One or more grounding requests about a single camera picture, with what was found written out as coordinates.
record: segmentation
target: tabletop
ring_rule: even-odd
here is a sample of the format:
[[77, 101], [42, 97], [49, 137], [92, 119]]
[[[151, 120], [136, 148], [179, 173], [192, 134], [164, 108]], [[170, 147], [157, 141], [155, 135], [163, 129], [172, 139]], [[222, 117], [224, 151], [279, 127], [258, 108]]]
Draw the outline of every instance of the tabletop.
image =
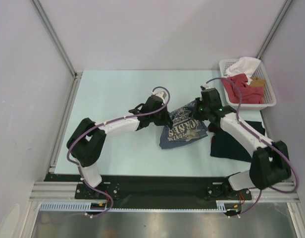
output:
[[[219, 71], [213, 70], [84, 71], [54, 172], [78, 173], [76, 165], [66, 159], [66, 142], [82, 119], [100, 122], [123, 116], [144, 103], [156, 86], [170, 91], [168, 111], [171, 112], [199, 97], [200, 85], [219, 76]], [[209, 85], [218, 90], [225, 105], [220, 80]], [[260, 111], [241, 111], [240, 116], [245, 120], [262, 121]], [[162, 129], [162, 126], [150, 124], [139, 131], [108, 136], [97, 161], [100, 174], [224, 177], [250, 168], [248, 162], [210, 156], [211, 132], [207, 132], [208, 137], [189, 145], [162, 150], [159, 147]]]

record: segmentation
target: gray t-shirt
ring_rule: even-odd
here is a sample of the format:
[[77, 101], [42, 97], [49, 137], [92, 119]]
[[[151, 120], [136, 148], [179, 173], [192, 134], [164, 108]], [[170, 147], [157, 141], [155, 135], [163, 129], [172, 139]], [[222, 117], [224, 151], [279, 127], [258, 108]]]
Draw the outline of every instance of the gray t-shirt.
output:
[[207, 127], [203, 121], [189, 117], [194, 105], [195, 101], [192, 101], [170, 113], [173, 126], [172, 129], [165, 126], [162, 131], [159, 144], [162, 149], [187, 145], [207, 136]]

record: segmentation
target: laundry basket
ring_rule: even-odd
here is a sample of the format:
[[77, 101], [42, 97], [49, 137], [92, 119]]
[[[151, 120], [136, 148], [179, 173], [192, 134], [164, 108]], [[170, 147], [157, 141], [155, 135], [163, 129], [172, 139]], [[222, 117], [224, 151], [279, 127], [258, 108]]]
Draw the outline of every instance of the laundry basket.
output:
[[[228, 69], [229, 66], [233, 65], [236, 63], [239, 59], [222, 59], [219, 63], [220, 66], [220, 71], [221, 71], [221, 76], [222, 77], [228, 77], [225, 74], [225, 71]], [[267, 75], [266, 69], [263, 66], [263, 63], [260, 62], [260, 65], [256, 69], [255, 73], [253, 74], [252, 77], [258, 77], [258, 78], [263, 78], [266, 80], [266, 84], [264, 87], [264, 103], [263, 104], [241, 104], [241, 110], [262, 110], [266, 107], [272, 107], [275, 106], [277, 103], [275, 93], [273, 92], [269, 77]], [[237, 108], [238, 104], [237, 103], [231, 103], [230, 99], [227, 95], [226, 90], [224, 89], [226, 101], [228, 105], [230, 105], [233, 108]]]

